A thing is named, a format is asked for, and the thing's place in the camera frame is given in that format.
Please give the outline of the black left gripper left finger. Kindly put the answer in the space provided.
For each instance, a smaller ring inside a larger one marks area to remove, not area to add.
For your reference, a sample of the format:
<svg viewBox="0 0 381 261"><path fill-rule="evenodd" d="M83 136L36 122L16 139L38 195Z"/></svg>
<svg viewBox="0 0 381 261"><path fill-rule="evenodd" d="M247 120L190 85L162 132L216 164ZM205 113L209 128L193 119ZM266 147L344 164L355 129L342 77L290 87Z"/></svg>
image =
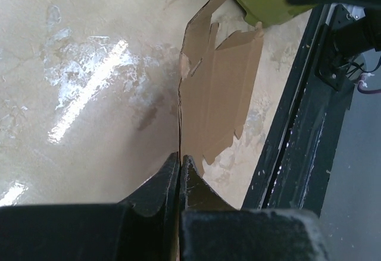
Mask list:
<svg viewBox="0 0 381 261"><path fill-rule="evenodd" d="M176 260L179 158L116 203L1 207L2 260Z"/></svg>

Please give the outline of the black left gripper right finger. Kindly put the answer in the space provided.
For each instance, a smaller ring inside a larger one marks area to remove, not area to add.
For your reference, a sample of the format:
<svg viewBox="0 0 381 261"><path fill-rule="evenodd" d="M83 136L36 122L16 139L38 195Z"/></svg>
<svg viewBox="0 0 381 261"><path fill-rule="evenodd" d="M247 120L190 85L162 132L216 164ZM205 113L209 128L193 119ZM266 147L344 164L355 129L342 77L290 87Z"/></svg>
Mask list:
<svg viewBox="0 0 381 261"><path fill-rule="evenodd" d="M180 260L328 260L318 217L302 209L236 210L185 155L180 176Z"/></svg>

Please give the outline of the brown cardboard box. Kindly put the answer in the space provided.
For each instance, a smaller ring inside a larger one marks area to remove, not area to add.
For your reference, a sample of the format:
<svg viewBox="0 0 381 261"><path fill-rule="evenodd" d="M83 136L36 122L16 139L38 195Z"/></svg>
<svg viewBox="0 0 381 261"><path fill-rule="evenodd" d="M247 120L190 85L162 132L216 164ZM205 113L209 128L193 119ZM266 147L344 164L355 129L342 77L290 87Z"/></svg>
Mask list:
<svg viewBox="0 0 381 261"><path fill-rule="evenodd" d="M194 15L179 54L179 155L192 157L200 174L241 137L263 50L261 23L216 44L212 15L226 1L208 0Z"/></svg>

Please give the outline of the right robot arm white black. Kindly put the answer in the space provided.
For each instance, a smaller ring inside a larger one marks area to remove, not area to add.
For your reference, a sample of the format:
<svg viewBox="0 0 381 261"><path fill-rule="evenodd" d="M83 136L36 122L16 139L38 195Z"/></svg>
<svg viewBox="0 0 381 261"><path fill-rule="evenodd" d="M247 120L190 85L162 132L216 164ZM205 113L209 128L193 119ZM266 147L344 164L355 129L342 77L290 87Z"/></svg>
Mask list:
<svg viewBox="0 0 381 261"><path fill-rule="evenodd" d="M380 52L380 0L286 0L289 5L330 5L330 47L349 59Z"/></svg>

